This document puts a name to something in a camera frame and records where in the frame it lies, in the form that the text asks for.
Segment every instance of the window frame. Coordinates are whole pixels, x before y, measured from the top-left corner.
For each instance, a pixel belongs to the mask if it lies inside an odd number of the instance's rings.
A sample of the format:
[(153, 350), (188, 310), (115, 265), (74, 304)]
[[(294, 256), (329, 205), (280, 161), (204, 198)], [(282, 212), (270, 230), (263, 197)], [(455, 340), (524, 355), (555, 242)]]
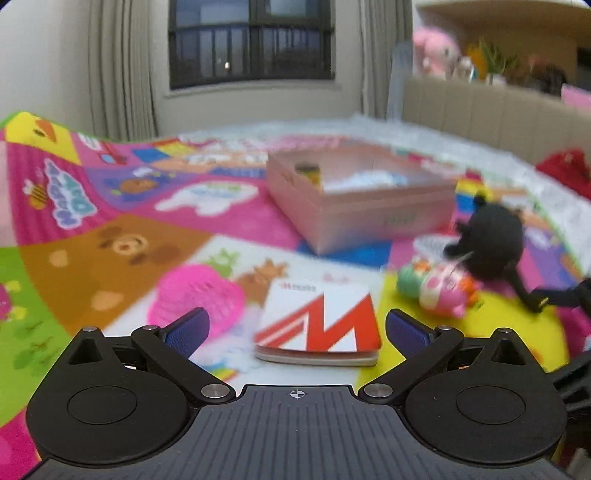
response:
[[(168, 73), (169, 88), (172, 92), (187, 88), (219, 85), (221, 83), (257, 82), (265, 80), (334, 80), (335, 72), (332, 62), (332, 47), (335, 27), (332, 23), (332, 7), (330, 0), (319, 0), (319, 15), (314, 17), (275, 17), (265, 12), (266, 0), (249, 0), (249, 21), (226, 24), (193, 24), (183, 27), (176, 25), (177, 0), (169, 0), (168, 15)], [(202, 79), (181, 79), (178, 75), (178, 57), (176, 54), (177, 33), (183, 31), (224, 30), (244, 28), (248, 30), (248, 52), (243, 57), (248, 59), (250, 73), (244, 75), (213, 76)], [(296, 29), (317, 32), (320, 40), (320, 58), (323, 65), (320, 70), (297, 73), (263, 72), (262, 64), (262, 32), (264, 28)]]

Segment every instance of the curtain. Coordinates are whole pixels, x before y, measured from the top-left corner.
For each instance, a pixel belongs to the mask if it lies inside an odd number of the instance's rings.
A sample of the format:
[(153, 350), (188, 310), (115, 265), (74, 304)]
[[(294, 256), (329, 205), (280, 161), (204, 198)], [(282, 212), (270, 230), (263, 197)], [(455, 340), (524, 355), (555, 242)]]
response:
[(362, 107), (365, 115), (385, 118), (392, 52), (413, 36), (411, 0), (360, 0), (363, 42)]
[(90, 96), (97, 137), (138, 141), (157, 135), (150, 82), (150, 3), (91, 2)]

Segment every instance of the bed headboard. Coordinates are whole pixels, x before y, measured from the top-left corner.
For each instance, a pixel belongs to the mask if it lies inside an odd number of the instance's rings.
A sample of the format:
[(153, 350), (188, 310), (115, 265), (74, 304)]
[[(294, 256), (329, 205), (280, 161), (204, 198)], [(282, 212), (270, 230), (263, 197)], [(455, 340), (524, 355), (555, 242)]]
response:
[(402, 119), (513, 152), (533, 165), (574, 147), (591, 160), (591, 111), (533, 90), (414, 76), (406, 81)]

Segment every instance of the window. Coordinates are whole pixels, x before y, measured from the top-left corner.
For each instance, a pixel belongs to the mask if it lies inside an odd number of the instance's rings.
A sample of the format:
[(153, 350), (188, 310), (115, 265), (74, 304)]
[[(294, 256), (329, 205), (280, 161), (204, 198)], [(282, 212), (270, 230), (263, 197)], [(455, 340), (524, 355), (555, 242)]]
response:
[(170, 0), (170, 87), (331, 79), (330, 0)]

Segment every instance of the pink stuffed animal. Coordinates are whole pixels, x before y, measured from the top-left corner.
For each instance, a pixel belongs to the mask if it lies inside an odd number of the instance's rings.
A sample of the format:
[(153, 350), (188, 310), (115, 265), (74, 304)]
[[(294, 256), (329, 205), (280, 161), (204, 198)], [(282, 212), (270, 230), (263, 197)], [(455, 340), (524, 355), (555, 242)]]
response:
[(420, 72), (442, 78), (452, 76), (462, 53), (450, 35), (438, 28), (419, 28), (413, 34), (413, 44)]

